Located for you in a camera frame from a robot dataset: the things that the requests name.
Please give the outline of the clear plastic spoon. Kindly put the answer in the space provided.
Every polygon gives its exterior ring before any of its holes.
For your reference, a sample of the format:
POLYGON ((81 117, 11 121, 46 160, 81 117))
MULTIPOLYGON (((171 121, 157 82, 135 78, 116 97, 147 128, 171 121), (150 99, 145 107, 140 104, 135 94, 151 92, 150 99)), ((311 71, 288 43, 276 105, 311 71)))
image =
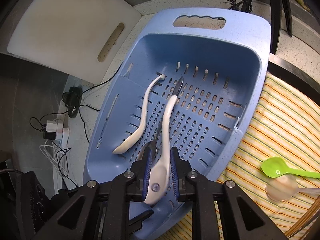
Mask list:
POLYGON ((283 175, 278 178, 270 179, 265 187, 267 196, 275 201, 284 201, 290 199, 297 193, 307 193, 319 195, 319 188, 302 188, 293 175, 283 175))

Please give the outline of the green plastic spoon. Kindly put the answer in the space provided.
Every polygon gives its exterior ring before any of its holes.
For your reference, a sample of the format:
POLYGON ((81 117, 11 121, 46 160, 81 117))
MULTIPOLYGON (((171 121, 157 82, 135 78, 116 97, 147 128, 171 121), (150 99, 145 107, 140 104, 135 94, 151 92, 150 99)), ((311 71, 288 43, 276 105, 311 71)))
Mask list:
POLYGON ((318 172, 309 172, 304 170, 298 170, 287 166, 285 161, 280 157, 268 158, 261 164, 261 169, 270 178, 278 178, 285 174, 293 174, 297 176, 303 176, 308 178, 320 178, 318 172))

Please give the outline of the red-tipped wooden chopstick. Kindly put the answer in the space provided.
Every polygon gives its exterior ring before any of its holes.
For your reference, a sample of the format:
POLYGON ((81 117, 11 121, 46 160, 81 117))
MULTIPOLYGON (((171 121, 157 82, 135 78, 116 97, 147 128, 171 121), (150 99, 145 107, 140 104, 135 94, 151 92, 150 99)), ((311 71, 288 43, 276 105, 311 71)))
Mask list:
POLYGON ((306 226, 312 223, 315 219, 319 217, 319 197, 315 202, 310 206, 310 208, 302 215, 302 217, 289 229, 285 232, 287 238, 291 238, 306 226))

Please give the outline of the white ceramic logo spoon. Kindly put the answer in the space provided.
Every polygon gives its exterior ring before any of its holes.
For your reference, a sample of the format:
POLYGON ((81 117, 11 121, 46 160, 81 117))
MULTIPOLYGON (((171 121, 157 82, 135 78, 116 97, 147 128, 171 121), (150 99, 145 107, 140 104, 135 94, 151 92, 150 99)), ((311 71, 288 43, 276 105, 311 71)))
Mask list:
POLYGON ((167 190, 170 175, 170 118, 177 101, 177 96, 172 95, 165 107, 162 119, 162 152, 159 160, 151 169, 149 187, 145 204, 157 203, 167 190))

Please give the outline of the white ceramic soup spoon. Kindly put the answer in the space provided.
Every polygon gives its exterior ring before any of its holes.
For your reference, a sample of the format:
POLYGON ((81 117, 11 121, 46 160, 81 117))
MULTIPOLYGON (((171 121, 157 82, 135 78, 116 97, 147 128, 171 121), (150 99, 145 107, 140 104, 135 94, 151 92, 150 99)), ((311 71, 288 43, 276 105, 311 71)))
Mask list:
POLYGON ((125 139, 115 150, 112 151, 113 154, 123 154, 127 150, 129 150, 142 136, 145 126, 146 126, 146 117, 147 117, 147 110, 148 110, 148 99, 149 94, 154 87, 154 85, 161 80, 165 79, 165 75, 161 74, 159 77, 155 78, 147 87, 142 104, 142 111, 140 116, 140 123, 138 128, 127 138, 125 139))

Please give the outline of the white power strip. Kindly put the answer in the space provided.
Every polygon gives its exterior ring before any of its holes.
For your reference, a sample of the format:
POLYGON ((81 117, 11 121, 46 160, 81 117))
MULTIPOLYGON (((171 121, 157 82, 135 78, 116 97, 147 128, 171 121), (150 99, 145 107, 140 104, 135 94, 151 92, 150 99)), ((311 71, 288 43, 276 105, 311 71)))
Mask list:
POLYGON ((44 125, 43 137, 48 140, 68 140, 69 128, 64 127, 63 121, 60 119, 47 121, 44 125))

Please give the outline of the striped yellow cloth mat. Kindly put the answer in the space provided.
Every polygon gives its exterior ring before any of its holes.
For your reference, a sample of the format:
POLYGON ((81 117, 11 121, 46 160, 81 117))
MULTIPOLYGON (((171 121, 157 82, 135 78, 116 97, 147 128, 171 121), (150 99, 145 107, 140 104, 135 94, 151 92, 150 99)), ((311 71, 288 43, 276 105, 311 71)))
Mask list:
MULTIPOLYGON (((238 149, 218 181, 235 181, 285 233, 306 213, 318 196, 298 193, 283 202, 270 200, 261 163, 281 157, 299 170, 319 171, 319 106, 274 75, 263 90, 238 149)), ((290 239, 304 239, 311 223, 290 239)))

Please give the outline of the blue plastic drain basket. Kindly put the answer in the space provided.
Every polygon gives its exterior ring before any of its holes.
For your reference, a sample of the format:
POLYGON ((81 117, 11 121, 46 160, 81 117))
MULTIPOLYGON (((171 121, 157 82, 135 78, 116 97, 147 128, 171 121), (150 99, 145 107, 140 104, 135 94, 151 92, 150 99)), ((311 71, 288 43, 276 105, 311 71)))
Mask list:
POLYGON ((264 85, 270 24, 216 8, 163 10, 129 50, 100 109, 84 180, 106 182, 128 170, 149 142, 176 83, 184 78, 170 119, 170 145, 194 171, 215 181, 238 148, 264 85), (146 126, 125 153, 113 154, 139 126, 145 91, 152 88, 146 126))

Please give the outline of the white cutting board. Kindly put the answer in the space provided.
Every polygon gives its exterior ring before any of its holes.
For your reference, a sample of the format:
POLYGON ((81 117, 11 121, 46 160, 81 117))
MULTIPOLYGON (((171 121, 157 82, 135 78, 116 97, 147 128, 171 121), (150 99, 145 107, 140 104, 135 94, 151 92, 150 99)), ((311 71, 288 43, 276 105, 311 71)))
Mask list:
POLYGON ((124 0, 33 0, 7 51, 97 84, 140 18, 124 0))

